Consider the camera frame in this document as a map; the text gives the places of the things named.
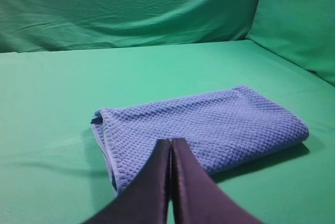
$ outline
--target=waffle-textured towel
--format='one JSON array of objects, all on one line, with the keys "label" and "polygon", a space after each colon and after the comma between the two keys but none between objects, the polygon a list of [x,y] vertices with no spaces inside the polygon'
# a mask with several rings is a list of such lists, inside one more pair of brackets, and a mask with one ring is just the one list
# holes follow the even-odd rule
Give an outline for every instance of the waffle-textured towel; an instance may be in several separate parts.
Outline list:
[{"label": "waffle-textured towel", "polygon": [[103,108],[92,120],[119,193],[139,173],[158,139],[184,138],[209,174],[307,139],[306,125],[246,86],[127,108]]}]

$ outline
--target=towel fold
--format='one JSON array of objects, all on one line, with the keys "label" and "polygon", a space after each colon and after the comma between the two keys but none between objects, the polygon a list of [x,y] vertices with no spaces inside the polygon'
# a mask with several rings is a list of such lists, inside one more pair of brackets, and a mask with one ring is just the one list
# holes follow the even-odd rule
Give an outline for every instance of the towel fold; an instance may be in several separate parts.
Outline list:
[{"label": "towel fold", "polygon": [[91,124],[118,193],[139,173],[158,139],[186,139],[205,171],[214,174],[309,136],[298,117],[246,86],[127,108],[102,108]]}]

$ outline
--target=green cushion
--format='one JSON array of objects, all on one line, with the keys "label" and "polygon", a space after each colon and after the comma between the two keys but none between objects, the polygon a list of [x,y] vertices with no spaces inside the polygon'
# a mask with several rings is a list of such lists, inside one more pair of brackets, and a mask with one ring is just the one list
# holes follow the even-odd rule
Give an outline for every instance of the green cushion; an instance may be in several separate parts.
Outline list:
[{"label": "green cushion", "polygon": [[113,199],[95,110],[240,84],[310,138],[216,176],[220,188],[265,223],[335,223],[335,87],[252,41],[0,56],[1,223],[80,223]]},{"label": "green cushion", "polygon": [[244,39],[258,0],[0,0],[0,52]]},{"label": "green cushion", "polygon": [[248,38],[335,84],[335,0],[260,0]]}]

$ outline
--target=green table surface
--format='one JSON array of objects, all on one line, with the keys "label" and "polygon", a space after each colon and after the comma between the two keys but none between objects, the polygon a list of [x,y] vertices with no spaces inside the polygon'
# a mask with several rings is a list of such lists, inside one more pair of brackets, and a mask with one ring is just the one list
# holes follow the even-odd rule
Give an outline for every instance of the green table surface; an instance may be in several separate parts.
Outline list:
[{"label": "green table surface", "polygon": [[335,223],[335,87],[247,40],[0,54],[0,223],[79,223],[113,199],[95,110],[240,84],[310,137],[215,176],[219,187],[265,223]]}]

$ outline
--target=green cloth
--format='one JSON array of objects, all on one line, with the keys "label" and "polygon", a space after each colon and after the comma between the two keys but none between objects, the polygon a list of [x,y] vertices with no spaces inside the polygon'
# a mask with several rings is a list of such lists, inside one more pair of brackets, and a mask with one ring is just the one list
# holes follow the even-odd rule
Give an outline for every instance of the green cloth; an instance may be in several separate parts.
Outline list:
[{"label": "green cloth", "polygon": [[335,0],[260,0],[248,38],[335,85]]},{"label": "green cloth", "polygon": [[0,52],[244,39],[258,0],[0,0]]},{"label": "green cloth", "polygon": [[80,223],[112,200],[97,108],[240,84],[297,114],[310,137],[217,176],[220,188],[264,223],[335,223],[335,87],[249,40],[1,54],[0,223]]}]

